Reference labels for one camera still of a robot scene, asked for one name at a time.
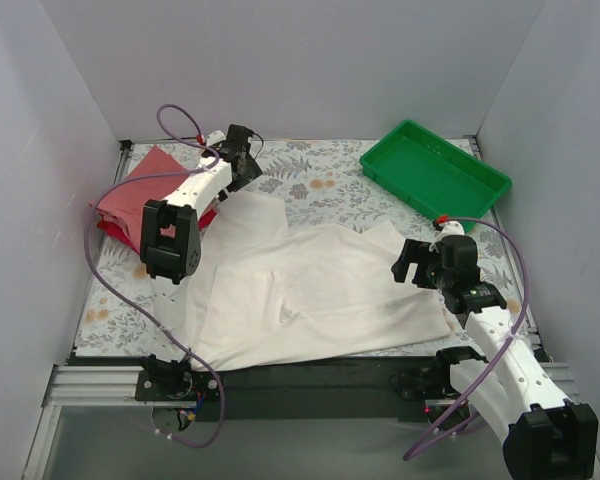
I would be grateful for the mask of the white t shirt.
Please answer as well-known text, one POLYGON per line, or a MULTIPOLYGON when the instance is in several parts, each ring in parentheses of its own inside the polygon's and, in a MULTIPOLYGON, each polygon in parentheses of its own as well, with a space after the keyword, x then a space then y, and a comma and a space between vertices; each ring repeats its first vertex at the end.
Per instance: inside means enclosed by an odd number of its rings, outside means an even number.
POLYGON ((394 280, 390 222, 290 230, 284 203, 239 192, 207 228, 196 272, 154 284, 156 317, 193 367, 237 370, 401 347, 451 330, 437 295, 394 280))

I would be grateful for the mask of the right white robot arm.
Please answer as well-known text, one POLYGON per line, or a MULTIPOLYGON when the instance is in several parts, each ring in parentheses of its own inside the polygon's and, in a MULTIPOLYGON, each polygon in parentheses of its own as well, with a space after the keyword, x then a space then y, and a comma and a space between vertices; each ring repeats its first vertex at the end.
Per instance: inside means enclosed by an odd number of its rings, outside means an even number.
POLYGON ((464 322, 481 349, 437 367, 434 389, 461 394, 502 443, 514 479, 590 479, 594 474, 598 418, 550 378, 526 341, 517 336, 504 297, 481 278, 474 240, 446 235, 435 243, 408 239, 391 271, 439 291, 446 308, 464 322))

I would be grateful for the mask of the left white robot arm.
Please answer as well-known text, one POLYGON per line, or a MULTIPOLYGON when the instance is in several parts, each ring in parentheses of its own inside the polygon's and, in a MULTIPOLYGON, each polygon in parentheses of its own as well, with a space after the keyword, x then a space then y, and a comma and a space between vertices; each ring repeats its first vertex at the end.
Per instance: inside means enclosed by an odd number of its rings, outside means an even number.
POLYGON ((199 220, 214 206, 262 174, 251 154, 253 130, 231 124, 226 133, 208 136, 195 172, 161 200, 143 208, 140 259, 154 294, 150 321, 165 338, 142 360, 148 383, 168 398, 191 394, 190 360, 177 336, 184 332, 189 280, 201 263, 199 220))

